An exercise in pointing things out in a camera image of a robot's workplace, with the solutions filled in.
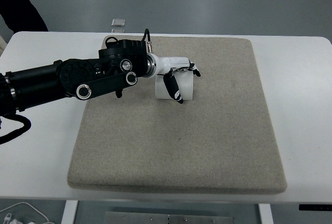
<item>white robotic hand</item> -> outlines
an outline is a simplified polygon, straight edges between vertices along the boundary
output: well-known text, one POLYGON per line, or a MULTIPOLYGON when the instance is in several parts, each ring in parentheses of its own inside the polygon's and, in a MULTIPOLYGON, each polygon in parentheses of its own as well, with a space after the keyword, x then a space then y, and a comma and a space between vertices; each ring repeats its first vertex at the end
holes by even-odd
POLYGON ((179 71, 193 72, 200 77, 198 68, 187 57, 157 57, 153 53, 148 53, 148 63, 150 73, 145 77, 151 78, 157 75, 163 75, 163 82, 170 97, 180 104, 183 103, 181 93, 175 79, 174 73, 179 71))

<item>gray fabric pad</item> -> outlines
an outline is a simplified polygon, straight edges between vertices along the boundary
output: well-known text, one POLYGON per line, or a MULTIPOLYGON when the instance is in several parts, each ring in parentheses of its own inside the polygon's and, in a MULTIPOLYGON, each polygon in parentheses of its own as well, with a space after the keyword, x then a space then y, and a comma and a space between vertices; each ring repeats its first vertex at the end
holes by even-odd
MULTIPOLYGON (((119 39, 141 39, 119 36, 119 39)), ((251 42, 152 37, 160 57, 188 57, 193 101, 155 97, 139 78, 87 102, 68 172, 74 188, 165 193, 279 193, 286 180, 251 42)))

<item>white table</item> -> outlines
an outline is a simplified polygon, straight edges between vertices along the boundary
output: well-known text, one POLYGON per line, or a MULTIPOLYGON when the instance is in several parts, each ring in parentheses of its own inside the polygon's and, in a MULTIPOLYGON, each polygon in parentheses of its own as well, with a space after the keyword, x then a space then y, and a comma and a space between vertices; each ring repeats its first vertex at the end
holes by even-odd
MULTIPOLYGON (((0 58, 0 72, 49 65, 55 60, 98 58, 102 40, 109 34, 15 34, 0 58)), ((252 42, 288 183, 284 193, 148 194, 72 189, 66 176, 86 102, 70 98, 21 113, 31 120, 32 128, 0 146, 0 197, 332 203, 332 45, 322 37, 227 37, 252 42)), ((2 121, 1 135, 20 127, 2 121)))

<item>circular joint cap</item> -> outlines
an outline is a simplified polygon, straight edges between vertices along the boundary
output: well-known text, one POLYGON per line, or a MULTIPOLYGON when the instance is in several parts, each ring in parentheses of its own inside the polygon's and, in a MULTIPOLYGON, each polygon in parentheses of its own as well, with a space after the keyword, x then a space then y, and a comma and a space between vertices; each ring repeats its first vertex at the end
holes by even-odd
POLYGON ((129 72, 126 75, 126 81, 129 85, 135 85, 138 81, 138 78, 134 72, 129 72))
POLYGON ((127 59, 121 61, 120 68, 122 71, 130 71, 131 70, 131 62, 127 59))
POLYGON ((91 89, 86 84, 79 85, 76 89, 76 95, 81 100, 87 100, 91 96, 91 89))

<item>black robotic arm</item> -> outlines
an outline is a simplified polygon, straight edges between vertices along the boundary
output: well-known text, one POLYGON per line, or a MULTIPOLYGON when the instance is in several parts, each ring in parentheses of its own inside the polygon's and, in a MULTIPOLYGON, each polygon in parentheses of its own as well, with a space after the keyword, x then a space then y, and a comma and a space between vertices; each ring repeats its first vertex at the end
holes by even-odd
POLYGON ((99 50, 98 59, 55 61, 52 65, 0 74, 0 116, 24 124, 0 137, 0 144, 18 137, 31 126, 30 121, 16 111, 72 96, 87 100, 116 92, 120 98, 122 90, 135 85, 139 77, 150 78, 157 74, 164 75, 169 95, 182 103, 172 72, 185 70, 200 76, 188 58, 159 58, 153 54, 148 29, 141 41, 109 37, 105 44, 106 49, 99 50))

